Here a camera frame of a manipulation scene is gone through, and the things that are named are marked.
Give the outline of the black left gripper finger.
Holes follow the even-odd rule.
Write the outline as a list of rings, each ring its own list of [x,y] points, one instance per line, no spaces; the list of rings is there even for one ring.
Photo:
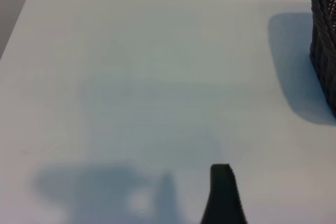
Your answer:
[[[201,223],[247,223],[236,178],[228,164],[211,166],[209,197]]]

